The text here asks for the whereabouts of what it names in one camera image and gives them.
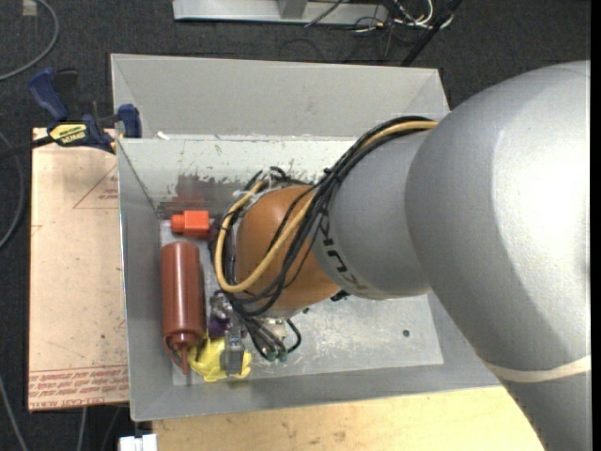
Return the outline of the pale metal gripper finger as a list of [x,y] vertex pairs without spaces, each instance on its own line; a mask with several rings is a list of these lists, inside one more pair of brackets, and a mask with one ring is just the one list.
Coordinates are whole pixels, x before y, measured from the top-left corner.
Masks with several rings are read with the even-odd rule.
[[233,315],[233,307],[222,292],[216,292],[209,298],[209,320],[229,321]]
[[240,374],[243,369],[244,345],[240,329],[225,333],[223,368],[227,375]]

